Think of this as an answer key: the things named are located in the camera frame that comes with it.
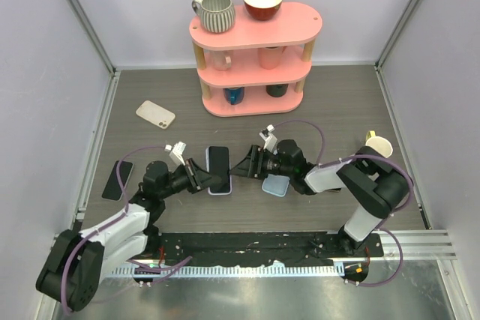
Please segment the beige phone case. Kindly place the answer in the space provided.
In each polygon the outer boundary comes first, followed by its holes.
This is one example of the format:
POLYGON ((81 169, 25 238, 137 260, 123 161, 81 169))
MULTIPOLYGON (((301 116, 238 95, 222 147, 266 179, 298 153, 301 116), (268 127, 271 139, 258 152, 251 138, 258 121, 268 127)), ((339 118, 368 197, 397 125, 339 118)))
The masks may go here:
POLYGON ((151 102, 150 100, 144 101, 139 106, 136 110, 136 115, 148 123, 164 130, 167 129, 176 119, 176 115, 173 112, 151 102))

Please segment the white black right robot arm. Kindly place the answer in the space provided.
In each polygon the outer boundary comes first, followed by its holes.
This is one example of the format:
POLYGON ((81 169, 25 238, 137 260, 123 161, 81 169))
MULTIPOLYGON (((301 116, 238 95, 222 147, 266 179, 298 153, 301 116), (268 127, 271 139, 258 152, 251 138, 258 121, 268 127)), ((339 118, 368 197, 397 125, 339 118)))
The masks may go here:
POLYGON ((354 155, 323 165, 308 162, 292 139, 280 141, 275 153, 252 145, 246 157, 229 173, 259 180, 268 175, 284 176, 296 192, 307 196, 347 188, 359 203, 338 231, 338 245, 347 256, 358 255, 371 232, 399 211, 404 199, 413 196, 411 177, 367 145, 354 155))

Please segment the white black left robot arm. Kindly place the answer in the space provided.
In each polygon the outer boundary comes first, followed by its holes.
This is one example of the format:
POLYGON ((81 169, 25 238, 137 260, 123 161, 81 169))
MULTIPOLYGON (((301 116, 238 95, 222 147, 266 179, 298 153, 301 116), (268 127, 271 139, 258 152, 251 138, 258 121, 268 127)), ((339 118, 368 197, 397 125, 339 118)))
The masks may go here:
POLYGON ((166 198, 183 190, 197 193, 222 182, 222 177, 192 159, 174 171, 163 161, 150 163, 127 207, 90 229, 66 229, 57 236, 35 288, 66 310, 84 309, 102 280, 121 263, 137 255, 152 259, 158 254, 160 241, 154 224, 165 210, 166 198))

